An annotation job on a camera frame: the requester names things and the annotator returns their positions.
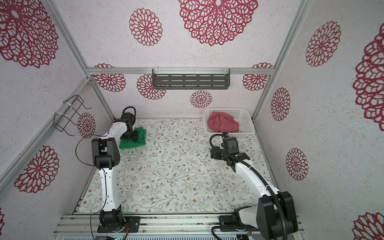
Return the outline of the green tank top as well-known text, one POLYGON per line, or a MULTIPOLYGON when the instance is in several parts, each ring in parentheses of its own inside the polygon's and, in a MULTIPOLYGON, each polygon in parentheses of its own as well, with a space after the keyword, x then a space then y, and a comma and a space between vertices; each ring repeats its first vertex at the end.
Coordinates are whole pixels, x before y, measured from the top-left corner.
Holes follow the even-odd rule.
POLYGON ((137 139, 124 140, 121 139, 119 148, 120 149, 132 149, 142 147, 146 144, 147 130, 143 127, 135 128, 135 133, 137 133, 137 139))

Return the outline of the pink tank top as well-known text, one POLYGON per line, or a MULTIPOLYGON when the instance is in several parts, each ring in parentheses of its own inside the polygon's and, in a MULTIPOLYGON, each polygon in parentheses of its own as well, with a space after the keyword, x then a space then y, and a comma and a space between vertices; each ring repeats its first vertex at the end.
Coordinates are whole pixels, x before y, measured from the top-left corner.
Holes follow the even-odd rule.
POLYGON ((209 116, 207 124, 208 128, 214 132, 232 133, 240 130, 240 124, 234 117, 222 112, 213 112, 209 116))

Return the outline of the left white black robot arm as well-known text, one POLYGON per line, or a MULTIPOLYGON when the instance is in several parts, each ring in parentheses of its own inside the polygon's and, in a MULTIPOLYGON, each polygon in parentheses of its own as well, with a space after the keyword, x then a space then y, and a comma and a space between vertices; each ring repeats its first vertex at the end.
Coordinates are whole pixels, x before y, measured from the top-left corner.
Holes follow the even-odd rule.
POLYGON ((93 164, 98 169, 103 192, 103 207, 99 219, 103 227, 125 225, 122 207, 117 191, 117 166, 121 161, 117 142, 123 138, 137 136, 135 120, 120 118, 104 135, 92 140, 93 164))

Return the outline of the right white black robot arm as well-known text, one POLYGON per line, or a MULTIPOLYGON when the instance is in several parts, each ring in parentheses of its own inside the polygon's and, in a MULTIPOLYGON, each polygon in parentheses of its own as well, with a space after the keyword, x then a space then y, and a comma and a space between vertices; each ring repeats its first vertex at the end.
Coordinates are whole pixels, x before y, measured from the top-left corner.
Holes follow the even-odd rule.
POLYGON ((256 230, 265 240, 287 240, 289 234, 298 231, 292 195, 272 186, 255 169, 247 154, 229 154, 213 147, 211 158, 225 161, 258 197, 257 208, 241 207, 235 209, 230 217, 219 217, 221 230, 256 230))

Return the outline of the white plastic basket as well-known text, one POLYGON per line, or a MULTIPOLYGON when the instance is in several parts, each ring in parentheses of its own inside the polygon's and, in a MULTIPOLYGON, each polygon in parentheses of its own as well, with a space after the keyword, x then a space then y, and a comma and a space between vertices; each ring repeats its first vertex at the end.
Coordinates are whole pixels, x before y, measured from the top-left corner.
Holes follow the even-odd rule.
POLYGON ((245 108, 205 108, 203 127, 209 136, 228 133, 230 137, 246 139, 255 134, 251 116, 245 108))

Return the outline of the floral table mat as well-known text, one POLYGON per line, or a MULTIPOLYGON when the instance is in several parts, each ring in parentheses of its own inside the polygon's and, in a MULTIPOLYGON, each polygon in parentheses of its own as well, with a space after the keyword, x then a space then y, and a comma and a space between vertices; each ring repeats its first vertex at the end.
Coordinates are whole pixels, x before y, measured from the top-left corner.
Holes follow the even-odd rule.
POLYGON ((121 150, 117 189, 124 213, 226 213, 255 207, 254 190, 223 161, 201 119, 143 119, 142 147, 121 150))

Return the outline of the grey slotted wall shelf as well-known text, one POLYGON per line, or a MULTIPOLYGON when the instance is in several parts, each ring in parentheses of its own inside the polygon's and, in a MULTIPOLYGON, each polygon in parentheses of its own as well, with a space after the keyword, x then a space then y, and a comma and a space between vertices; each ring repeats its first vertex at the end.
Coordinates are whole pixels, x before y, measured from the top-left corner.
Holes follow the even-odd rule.
POLYGON ((152 85, 156 90, 227 90, 230 70, 152 70, 152 85))

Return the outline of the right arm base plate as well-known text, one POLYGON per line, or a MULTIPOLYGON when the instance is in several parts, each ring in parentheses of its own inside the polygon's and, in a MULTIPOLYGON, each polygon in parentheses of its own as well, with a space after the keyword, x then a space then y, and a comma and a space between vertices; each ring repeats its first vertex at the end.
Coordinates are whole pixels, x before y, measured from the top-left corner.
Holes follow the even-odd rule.
POLYGON ((240 221, 240 218, 236 215, 221 215, 219 216, 219 226, 222 232, 252 232, 258 231, 258 228, 255 228, 251 225, 243 224, 240 221))

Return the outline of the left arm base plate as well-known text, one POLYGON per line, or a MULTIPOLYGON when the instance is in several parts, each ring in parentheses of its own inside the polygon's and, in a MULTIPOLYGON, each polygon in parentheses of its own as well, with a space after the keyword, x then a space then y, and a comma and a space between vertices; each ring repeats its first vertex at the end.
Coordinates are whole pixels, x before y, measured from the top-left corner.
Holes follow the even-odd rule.
POLYGON ((115 224, 99 224, 97 233, 137 233, 140 226, 141 217, 124 217, 125 221, 122 225, 115 224))

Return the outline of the aluminium mounting rail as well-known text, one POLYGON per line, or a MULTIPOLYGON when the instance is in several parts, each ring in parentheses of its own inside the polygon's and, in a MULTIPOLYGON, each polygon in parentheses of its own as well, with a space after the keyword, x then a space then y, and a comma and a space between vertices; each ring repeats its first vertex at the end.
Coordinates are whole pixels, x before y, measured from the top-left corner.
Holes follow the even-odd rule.
MULTIPOLYGON (((136 235, 205 234, 219 225, 219 216, 230 213, 200 214, 125 214, 125 217, 141 217, 136 235)), ((54 228, 53 236, 96 235, 100 220, 98 215, 63 215, 54 228)))

